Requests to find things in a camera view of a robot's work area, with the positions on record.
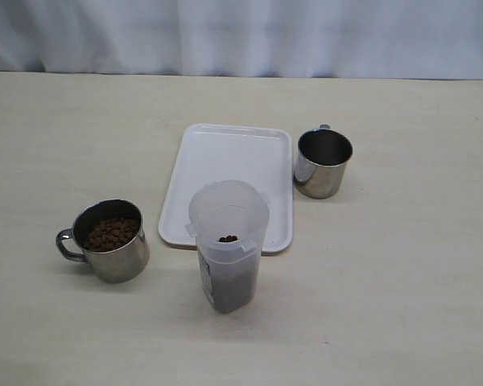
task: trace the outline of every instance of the white backdrop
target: white backdrop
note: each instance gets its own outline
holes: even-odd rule
[[[483,0],[0,0],[0,70],[483,79]]]

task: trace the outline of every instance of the rectangular tray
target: rectangular tray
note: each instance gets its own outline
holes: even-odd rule
[[[270,200],[263,252],[284,250],[293,237],[293,150],[280,129],[201,123],[186,129],[180,143],[159,234],[167,243],[194,246],[186,232],[188,205],[204,185],[225,179],[250,183]]]

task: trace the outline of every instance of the label on container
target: label on container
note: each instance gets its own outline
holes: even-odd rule
[[[200,250],[197,249],[199,253],[199,265],[200,265],[200,275],[202,276],[202,285],[204,286],[204,291],[208,296],[208,300],[213,303],[213,284],[211,283],[211,274],[209,273],[209,264],[202,256]]]

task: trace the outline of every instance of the metal cup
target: metal cup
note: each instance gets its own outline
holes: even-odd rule
[[[139,222],[136,235],[124,246],[109,252],[92,252],[84,248],[85,239],[101,220],[124,217]],[[82,253],[68,251],[63,240],[73,239]],[[58,233],[56,245],[61,254],[71,261],[89,263],[95,275],[108,283],[121,283],[143,271],[149,258],[147,240],[142,225],[142,214],[132,203],[122,199],[108,199],[85,209],[73,226]]]
[[[329,125],[307,131],[299,138],[295,164],[297,189],[313,199],[327,199],[340,189],[345,167],[353,155],[351,142]]]

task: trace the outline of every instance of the plastic container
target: plastic container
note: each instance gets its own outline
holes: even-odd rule
[[[213,308],[228,313],[249,303],[256,290],[259,260],[270,210],[265,195],[242,181],[210,183],[190,202],[202,284]],[[237,241],[222,243],[221,237]]]

